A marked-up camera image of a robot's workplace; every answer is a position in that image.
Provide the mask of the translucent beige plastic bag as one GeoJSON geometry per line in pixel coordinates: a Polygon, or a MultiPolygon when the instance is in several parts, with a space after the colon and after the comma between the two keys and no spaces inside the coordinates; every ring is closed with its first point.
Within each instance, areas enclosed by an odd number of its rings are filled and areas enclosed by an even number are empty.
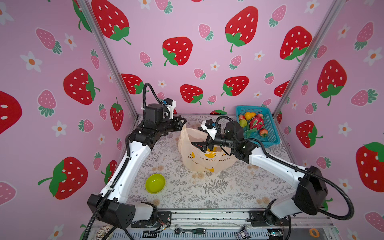
{"type": "Polygon", "coordinates": [[[227,153],[229,148],[221,149],[214,147],[213,150],[207,150],[203,153],[200,149],[192,145],[192,142],[203,142],[208,134],[196,129],[183,127],[178,142],[178,151],[182,155],[182,161],[186,168],[194,172],[218,173],[223,171],[238,160],[227,153]]]}

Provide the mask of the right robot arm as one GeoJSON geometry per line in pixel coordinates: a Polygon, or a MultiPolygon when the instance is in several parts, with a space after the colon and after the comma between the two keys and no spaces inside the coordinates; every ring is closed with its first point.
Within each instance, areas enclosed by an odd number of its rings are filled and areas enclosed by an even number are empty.
{"type": "Polygon", "coordinates": [[[244,130],[238,122],[225,117],[228,122],[225,128],[222,128],[219,124],[221,119],[223,117],[218,117],[215,121],[203,121],[198,129],[208,136],[204,142],[193,142],[193,146],[203,153],[213,150],[214,147],[220,147],[222,150],[230,149],[229,156],[258,166],[295,188],[293,194],[271,201],[257,219],[259,222],[275,226],[280,220],[300,213],[311,216],[321,213],[341,221],[350,220],[354,216],[352,200],[339,186],[324,178],[320,169],[314,166],[301,167],[268,153],[261,141],[244,138],[244,130]],[[348,206],[346,215],[338,216],[323,210],[323,203],[329,193],[328,186],[339,192],[346,201],[348,206]]]}

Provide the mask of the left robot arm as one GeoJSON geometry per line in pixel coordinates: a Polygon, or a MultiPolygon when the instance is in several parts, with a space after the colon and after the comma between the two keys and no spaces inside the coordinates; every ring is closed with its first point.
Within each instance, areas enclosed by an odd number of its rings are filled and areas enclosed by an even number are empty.
{"type": "Polygon", "coordinates": [[[181,131],[187,122],[185,118],[174,116],[175,106],[176,102],[165,99],[161,104],[149,104],[144,108],[142,122],[126,136],[126,153],[116,172],[98,195],[92,194],[88,199],[93,215],[84,240],[88,239],[95,220],[112,225],[114,230],[126,230],[135,222],[148,226],[157,223],[157,206],[145,202],[129,205],[127,200],[138,171],[156,142],[170,132],[181,131]]]}

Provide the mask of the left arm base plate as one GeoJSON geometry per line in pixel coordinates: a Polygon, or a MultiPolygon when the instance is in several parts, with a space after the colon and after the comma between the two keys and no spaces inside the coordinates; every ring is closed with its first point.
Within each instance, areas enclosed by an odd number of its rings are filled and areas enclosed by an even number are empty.
{"type": "Polygon", "coordinates": [[[170,211],[159,211],[149,220],[142,220],[131,223],[131,228],[159,228],[162,226],[170,226],[172,220],[172,212],[170,211]]]}

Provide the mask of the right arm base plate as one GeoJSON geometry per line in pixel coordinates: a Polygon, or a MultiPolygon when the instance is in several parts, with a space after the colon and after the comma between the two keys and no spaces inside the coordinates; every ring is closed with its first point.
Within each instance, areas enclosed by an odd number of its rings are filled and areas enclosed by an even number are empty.
{"type": "Polygon", "coordinates": [[[288,227],[291,223],[288,217],[278,219],[272,214],[265,215],[264,211],[249,211],[247,222],[253,227],[288,227]]]}

